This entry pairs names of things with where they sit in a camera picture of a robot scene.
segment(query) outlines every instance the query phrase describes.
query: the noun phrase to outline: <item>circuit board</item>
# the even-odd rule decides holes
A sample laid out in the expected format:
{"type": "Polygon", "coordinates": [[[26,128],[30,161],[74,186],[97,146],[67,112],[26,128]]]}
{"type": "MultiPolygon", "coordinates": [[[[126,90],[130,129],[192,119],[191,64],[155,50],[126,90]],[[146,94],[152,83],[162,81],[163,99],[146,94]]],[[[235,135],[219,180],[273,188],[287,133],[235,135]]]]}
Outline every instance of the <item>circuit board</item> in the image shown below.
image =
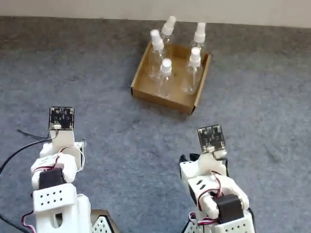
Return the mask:
{"type": "Polygon", "coordinates": [[[197,130],[202,153],[225,149],[225,139],[220,125],[211,125],[197,130]]]}
{"type": "Polygon", "coordinates": [[[50,107],[49,129],[55,130],[54,125],[60,125],[59,130],[73,130],[73,107],[50,107]]]}

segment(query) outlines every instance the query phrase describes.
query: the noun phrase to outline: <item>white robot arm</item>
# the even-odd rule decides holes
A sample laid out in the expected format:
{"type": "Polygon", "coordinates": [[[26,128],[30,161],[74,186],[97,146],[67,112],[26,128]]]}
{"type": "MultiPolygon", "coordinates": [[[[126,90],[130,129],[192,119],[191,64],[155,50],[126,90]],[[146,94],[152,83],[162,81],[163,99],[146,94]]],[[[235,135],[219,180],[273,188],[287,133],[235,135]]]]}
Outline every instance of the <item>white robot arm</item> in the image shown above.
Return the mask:
{"type": "Polygon", "coordinates": [[[255,233],[249,199],[223,164],[225,141],[220,125],[198,129],[202,154],[180,157],[180,177],[197,206],[182,233],[255,233]]]}
{"type": "Polygon", "coordinates": [[[50,108],[51,143],[45,143],[31,167],[36,229],[32,233],[114,233],[107,216],[91,223],[87,196],[72,184],[83,170],[84,142],[75,142],[74,108],[50,108]]]}

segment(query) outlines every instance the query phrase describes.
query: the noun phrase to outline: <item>black cable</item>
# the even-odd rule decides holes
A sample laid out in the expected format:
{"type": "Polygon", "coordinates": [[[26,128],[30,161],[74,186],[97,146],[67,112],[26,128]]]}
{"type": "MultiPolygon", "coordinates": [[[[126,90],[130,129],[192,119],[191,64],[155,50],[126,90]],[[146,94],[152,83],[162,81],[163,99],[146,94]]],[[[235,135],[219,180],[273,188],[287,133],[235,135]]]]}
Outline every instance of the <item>black cable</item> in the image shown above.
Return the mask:
{"type": "Polygon", "coordinates": [[[11,225],[12,227],[20,230],[21,232],[24,232],[24,233],[29,233],[29,231],[25,230],[24,228],[18,226],[18,225],[15,225],[13,222],[10,222],[9,220],[7,220],[2,214],[0,214],[0,219],[4,222],[6,222],[7,224],[11,225]]]}
{"type": "MultiPolygon", "coordinates": [[[[54,138],[45,138],[45,139],[42,139],[40,141],[35,141],[35,142],[32,142],[32,143],[29,143],[27,144],[26,146],[23,146],[22,148],[18,149],[17,151],[15,151],[13,154],[11,154],[5,161],[4,163],[2,164],[1,168],[0,168],[0,175],[1,173],[3,172],[5,166],[9,163],[9,161],[15,156],[17,155],[18,153],[20,153],[21,151],[25,150],[26,148],[28,147],[31,147],[33,145],[36,145],[36,144],[39,144],[39,143],[44,143],[44,142],[47,142],[47,141],[50,141],[50,140],[53,140],[55,139],[57,136],[58,136],[58,133],[59,131],[57,130],[56,133],[55,133],[55,137],[54,138]]],[[[6,222],[7,224],[11,225],[12,227],[24,232],[24,233],[29,233],[28,231],[26,231],[25,229],[17,226],[16,224],[14,224],[13,222],[7,220],[2,214],[0,214],[0,219],[3,220],[4,222],[6,222]]]]}
{"type": "Polygon", "coordinates": [[[22,131],[22,130],[17,130],[17,132],[19,132],[19,133],[21,133],[21,134],[23,134],[25,136],[33,137],[35,139],[48,139],[49,138],[49,133],[48,133],[48,136],[46,136],[46,137],[40,137],[40,136],[33,135],[31,133],[27,133],[27,132],[22,131]]]}
{"type": "Polygon", "coordinates": [[[253,219],[254,230],[255,230],[255,232],[256,232],[255,215],[254,215],[254,212],[252,211],[251,207],[249,207],[247,210],[251,213],[251,216],[252,216],[252,219],[253,219]]]}

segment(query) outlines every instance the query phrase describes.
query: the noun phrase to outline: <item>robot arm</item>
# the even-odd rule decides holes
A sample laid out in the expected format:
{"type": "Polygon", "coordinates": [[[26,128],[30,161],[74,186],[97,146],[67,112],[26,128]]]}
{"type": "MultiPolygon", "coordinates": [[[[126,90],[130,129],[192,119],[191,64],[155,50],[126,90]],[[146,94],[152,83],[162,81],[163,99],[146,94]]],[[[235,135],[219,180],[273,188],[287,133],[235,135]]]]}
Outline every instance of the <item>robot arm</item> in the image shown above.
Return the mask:
{"type": "Polygon", "coordinates": [[[202,154],[179,161],[181,180],[197,206],[183,233],[255,233],[249,199],[222,163],[226,150],[220,125],[200,128],[198,135],[202,154]]]}
{"type": "Polygon", "coordinates": [[[39,189],[40,173],[52,168],[62,169],[62,175],[66,183],[72,183],[74,181],[77,173],[75,158],[70,154],[56,153],[44,158],[38,158],[32,165],[32,186],[34,190],[39,189]]]}

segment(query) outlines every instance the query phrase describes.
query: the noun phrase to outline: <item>perforated plate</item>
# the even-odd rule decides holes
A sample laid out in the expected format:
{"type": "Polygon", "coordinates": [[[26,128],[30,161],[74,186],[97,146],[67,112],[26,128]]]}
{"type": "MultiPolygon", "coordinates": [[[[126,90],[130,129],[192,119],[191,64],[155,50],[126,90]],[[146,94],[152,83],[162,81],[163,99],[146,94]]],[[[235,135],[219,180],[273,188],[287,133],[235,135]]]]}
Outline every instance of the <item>perforated plate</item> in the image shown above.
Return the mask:
{"type": "Polygon", "coordinates": [[[227,222],[211,226],[213,233],[255,233],[252,216],[248,211],[244,211],[244,217],[227,222]]]}
{"type": "Polygon", "coordinates": [[[203,233],[203,227],[189,221],[181,233],[203,233]]]}
{"type": "Polygon", "coordinates": [[[114,233],[107,216],[98,217],[92,228],[92,233],[114,233]]]}
{"type": "Polygon", "coordinates": [[[34,212],[39,213],[62,206],[73,205],[77,201],[77,190],[71,183],[44,188],[33,192],[34,212]]]}

